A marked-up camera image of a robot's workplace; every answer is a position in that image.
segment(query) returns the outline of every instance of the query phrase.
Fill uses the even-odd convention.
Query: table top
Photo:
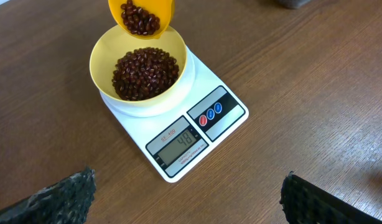
[[[87,223],[286,223],[289,171],[382,220],[382,0],[181,0],[172,26],[249,108],[165,182],[88,73],[106,1],[0,6],[0,209],[90,166]]]

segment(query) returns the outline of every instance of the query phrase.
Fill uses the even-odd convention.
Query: beans in bowl
[[[126,4],[122,4],[121,9],[124,10],[122,12],[123,24],[128,28],[130,33],[152,35],[155,31],[159,30],[160,19],[154,14],[148,13],[147,10],[135,6],[132,0],[128,0]]]
[[[146,100],[160,95],[179,78],[176,59],[162,49],[147,47],[118,59],[113,86],[122,100]]]

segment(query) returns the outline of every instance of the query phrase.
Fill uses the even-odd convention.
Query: pile of beans
[[[122,100],[146,100],[171,87],[179,77],[179,66],[169,53],[147,47],[118,59],[112,79]]]
[[[143,8],[135,6],[132,0],[122,4],[121,9],[124,10],[122,12],[123,24],[132,34],[152,35],[156,30],[159,30],[159,18],[149,14]]]

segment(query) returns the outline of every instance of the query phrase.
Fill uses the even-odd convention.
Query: scale button
[[[221,107],[221,103],[215,103],[215,112],[216,113],[221,113],[223,108]]]
[[[208,119],[206,118],[205,115],[201,115],[199,117],[199,125],[201,125],[202,127],[205,126],[206,124],[208,123]]]
[[[213,109],[209,109],[206,113],[206,116],[208,117],[208,119],[213,119],[215,117],[215,112],[213,111]]]

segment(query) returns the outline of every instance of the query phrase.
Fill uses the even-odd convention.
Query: white digital scale
[[[101,93],[107,107],[160,175],[182,178],[249,115],[238,97],[189,49],[171,99],[149,108],[124,108]]]

